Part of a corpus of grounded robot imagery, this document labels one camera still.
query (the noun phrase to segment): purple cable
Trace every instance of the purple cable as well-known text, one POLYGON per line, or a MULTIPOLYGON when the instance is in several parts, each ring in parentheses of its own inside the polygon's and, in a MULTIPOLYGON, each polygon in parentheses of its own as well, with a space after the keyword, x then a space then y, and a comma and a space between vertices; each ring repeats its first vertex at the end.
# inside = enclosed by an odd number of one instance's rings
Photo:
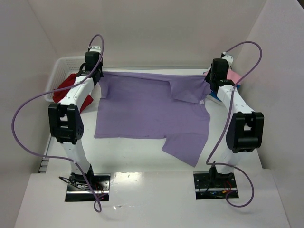
POLYGON ((242 77, 236 82, 236 84, 233 86, 233 90, 232 90, 232 93, 231 93, 230 105, 229 105, 229 111, 228 111, 228 116, 227 116, 227 120, 226 120, 226 123, 225 123, 225 127, 224 127, 224 129, 223 129, 223 132, 222 132, 220 138, 218 139, 218 142, 215 144, 213 150, 211 151, 209 157, 208 157, 207 160, 206 160, 206 164, 207 164, 207 165, 225 165, 225 166, 229 166, 229 167, 231 167, 231 168, 234 168, 234 169, 236 169, 236 170, 239 170, 239 171, 242 172, 242 173, 246 176, 246 178, 248 179, 248 181, 249 181, 249 183, 250 183, 250 186, 251 186, 251 189, 252 189, 252 195, 251 195, 250 200, 249 200, 247 203, 245 203, 245 204, 243 204, 243 205, 235 205, 235 204, 232 204, 231 202, 229 202, 229 200, 228 200, 228 195, 231 194, 232 192, 235 192, 235 190, 234 190, 234 191, 229 191, 229 192, 226 194, 226 196, 225 196, 227 203, 230 204, 230 205, 233 206, 233 207, 236 207, 236 208, 245 207, 245 206, 247 206, 248 204, 250 204, 251 201, 253 200, 253 197, 254 197, 254 195, 255 195, 255 189, 254 189, 254 187, 253 187, 253 183, 252 183, 251 179, 249 178, 249 176, 248 176, 243 170, 241 170, 240 168, 238 168, 238 167, 236 167, 236 166, 229 165, 229 164, 226 164, 226 163, 210 162, 210 160, 211 160, 211 157, 213 156, 213 154, 215 153, 215 151, 217 150, 217 148, 218 148, 220 142, 221 142, 222 139, 224 138, 224 135, 225 135, 226 130, 227 130, 227 128, 228 128, 228 124, 229 124, 230 116, 231 116, 231 112, 232 112, 232 103, 233 103, 233 96, 234 96, 235 88, 237 87, 237 85, 238 85, 245 77, 247 77, 247 76, 248 76, 248 75, 257 67, 257 65, 260 63, 260 61, 261 61, 261 59, 262 59, 262 55, 263 55, 262 48, 261 48, 256 42, 253 42, 253 41, 244 41, 244 42, 241 42, 241 43, 239 43, 239 44, 237 44, 237 45, 235 45, 235 46, 229 48, 226 52, 229 52, 229 51, 231 51, 232 49, 234 49, 234 48, 236 48, 236 47, 238 47, 238 46, 240 46, 240 45, 242 45, 242 44, 254 44, 255 46, 257 46, 257 48, 258 48, 259 51, 260 51, 260 57, 259 57, 258 61, 256 62, 256 64, 255 64, 255 65, 254 65, 254 66, 253 66, 253 67, 252 67, 244 76, 242 76, 242 77))
POLYGON ((15 112, 15 114, 14 114, 14 116, 13 116, 13 119, 12 119, 12 121, 11 121, 11 131, 12 131, 13 136, 14 136, 14 139, 16 140, 16 142, 18 143, 18 145, 19 145, 22 149, 24 149, 25 151, 29 152, 30 154, 33 154, 33 155, 38 156, 38 157, 43 157, 43 158, 63 159, 63 160, 67 160, 67 161, 69 161, 69 162, 73 162, 73 163, 77 166, 77 168, 80 170, 80 172, 81 172, 81 174, 83 175, 83 177, 84 177, 84 179, 85 179, 85 181, 86 181, 86 183, 87 183, 87 185, 88 185, 90 191, 92 192, 92 194, 94 195, 94 197, 95 197, 95 199, 96 199, 96 201, 95 201, 95 203, 94 203, 94 209, 95 209, 95 211, 96 211, 96 212, 101 212, 102 208, 101 208, 100 199, 99 199, 99 197, 95 194, 95 192, 94 192, 94 190, 93 190, 93 188, 92 188, 90 182, 89 182, 88 179, 86 178, 85 173, 83 172, 82 168, 80 167, 80 165, 79 165, 76 161, 74 161, 73 159, 66 158, 66 157, 61 157, 61 156, 50 156, 50 155, 42 155, 42 154, 39 154, 39 153, 35 153, 35 152, 31 151, 30 149, 28 149, 27 147, 25 147, 25 146, 22 144, 22 142, 20 142, 19 138, 18 138, 17 135, 16 135, 16 131, 15 131, 15 121, 16 121, 16 117, 17 117, 18 113, 20 112, 20 110, 21 110, 26 104, 28 104, 28 103, 31 102, 32 100, 35 100, 36 98, 41 97, 41 96, 44 96, 44 95, 46 95, 46 94, 51 94, 51 93, 54 93, 54 92, 60 92, 60 91, 63 91, 63 90, 67 90, 67 89, 71 89, 71 88, 74 88, 74 87, 76 87, 76 86, 79 86, 80 84, 82 84, 84 81, 86 81, 88 78, 90 78, 90 77, 92 76, 93 72, 97 69, 99 63, 102 61, 102 57, 103 57, 103 53, 104 53, 104 47, 105 47, 104 38, 102 37, 102 35, 96 34, 96 35, 93 36, 93 38, 91 39, 91 42, 90 42, 90 44, 89 44, 89 48, 91 47, 91 44, 92 44, 93 40, 94 40, 96 37, 100 37, 101 43, 102 43, 102 49, 101 49, 101 52, 100 52, 99 60, 98 60, 98 62, 96 63, 96 65, 95 65, 95 67, 93 68, 93 70, 89 73, 89 75, 88 75, 85 79, 83 79, 80 83, 78 83, 78 84, 74 84, 74 85, 72 85, 72 86, 68 86, 68 87, 61 88, 61 89, 56 89, 56 90, 53 90, 53 91, 44 92, 44 93, 41 93, 41 94, 39 94, 39 95, 37 95, 37 96, 35 96, 35 97, 33 97, 33 98, 27 100, 26 102, 24 102, 24 103, 23 103, 22 105, 20 105, 20 107, 16 110, 16 112, 15 112))

